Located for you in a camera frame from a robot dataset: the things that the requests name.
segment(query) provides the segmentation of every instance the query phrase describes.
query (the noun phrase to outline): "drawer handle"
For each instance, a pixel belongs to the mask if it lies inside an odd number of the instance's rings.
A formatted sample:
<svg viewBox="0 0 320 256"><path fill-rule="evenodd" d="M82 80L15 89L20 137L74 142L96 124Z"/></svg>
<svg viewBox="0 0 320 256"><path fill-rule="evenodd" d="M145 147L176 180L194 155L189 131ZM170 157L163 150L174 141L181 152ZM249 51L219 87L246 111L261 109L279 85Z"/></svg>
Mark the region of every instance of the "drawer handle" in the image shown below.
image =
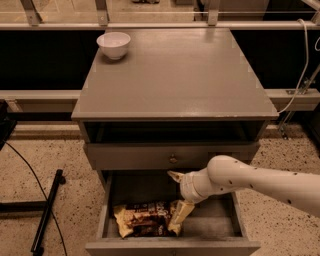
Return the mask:
<svg viewBox="0 0 320 256"><path fill-rule="evenodd" d="M169 162L171 164L176 164L178 162L178 159L176 158L176 156L174 154L172 154L169 158Z"/></svg>

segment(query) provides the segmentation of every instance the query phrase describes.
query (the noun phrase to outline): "speckled floor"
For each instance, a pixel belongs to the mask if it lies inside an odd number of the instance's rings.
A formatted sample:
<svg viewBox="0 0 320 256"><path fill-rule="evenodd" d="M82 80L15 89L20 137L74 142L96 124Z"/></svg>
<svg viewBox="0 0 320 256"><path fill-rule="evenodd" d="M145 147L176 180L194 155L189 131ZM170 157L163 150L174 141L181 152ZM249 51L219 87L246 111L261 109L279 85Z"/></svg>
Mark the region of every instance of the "speckled floor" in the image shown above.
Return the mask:
<svg viewBox="0 0 320 256"><path fill-rule="evenodd" d="M320 175L319 150L300 125L288 127L283 140L270 125L252 165ZM85 243L94 241L103 189L83 152L83 141L74 123L17 125L11 143L33 166L45 191L55 171L63 169L67 183L59 188L54 212L68 255L84 256ZM43 200L25 163L8 147L0 151L0 202ZM237 192L241 218L250 240L260 241L253 256L320 255L320 219L283 205L251 190ZM0 219L0 255L30 253L39 217ZM44 255L63 255L60 238L50 220L43 242Z"/></svg>

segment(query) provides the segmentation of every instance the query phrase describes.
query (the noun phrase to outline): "drawer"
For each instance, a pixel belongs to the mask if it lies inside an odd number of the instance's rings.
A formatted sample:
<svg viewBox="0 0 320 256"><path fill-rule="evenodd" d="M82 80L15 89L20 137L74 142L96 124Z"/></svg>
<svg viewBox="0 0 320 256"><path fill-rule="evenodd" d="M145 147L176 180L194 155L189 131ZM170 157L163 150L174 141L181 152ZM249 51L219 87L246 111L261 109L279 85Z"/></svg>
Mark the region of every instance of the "drawer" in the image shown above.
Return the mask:
<svg viewBox="0 0 320 256"><path fill-rule="evenodd" d="M249 241L234 193L213 196L196 206L179 237L121 238L112 207L129 202L175 200L177 184L162 170L107 172L97 240L86 244L92 256L228 256L250 255L260 244Z"/></svg>
<svg viewBox="0 0 320 256"><path fill-rule="evenodd" d="M86 144L94 170L204 168L217 154L250 163L259 142L221 144Z"/></svg>

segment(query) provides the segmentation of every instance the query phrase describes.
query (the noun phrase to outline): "bowl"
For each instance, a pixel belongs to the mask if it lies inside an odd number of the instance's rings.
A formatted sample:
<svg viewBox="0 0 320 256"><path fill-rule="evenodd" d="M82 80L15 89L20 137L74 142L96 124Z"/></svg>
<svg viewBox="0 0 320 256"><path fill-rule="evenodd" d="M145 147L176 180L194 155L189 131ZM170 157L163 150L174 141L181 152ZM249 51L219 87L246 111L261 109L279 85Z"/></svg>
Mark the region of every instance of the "bowl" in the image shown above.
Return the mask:
<svg viewBox="0 0 320 256"><path fill-rule="evenodd" d="M98 37L97 44L108 58L121 59L128 52L131 37L122 32L109 32Z"/></svg>

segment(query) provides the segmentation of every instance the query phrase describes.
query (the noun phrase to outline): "packaged food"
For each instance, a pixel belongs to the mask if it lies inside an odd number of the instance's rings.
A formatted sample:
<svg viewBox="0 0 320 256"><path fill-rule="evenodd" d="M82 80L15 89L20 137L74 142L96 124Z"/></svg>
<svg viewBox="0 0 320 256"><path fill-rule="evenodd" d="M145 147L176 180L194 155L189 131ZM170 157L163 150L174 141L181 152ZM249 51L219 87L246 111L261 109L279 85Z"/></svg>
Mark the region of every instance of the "packaged food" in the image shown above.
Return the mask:
<svg viewBox="0 0 320 256"><path fill-rule="evenodd" d="M159 237L180 234L181 224L170 225L168 229L175 207L176 202L154 201L118 205L113 211L122 238L129 235Z"/></svg>

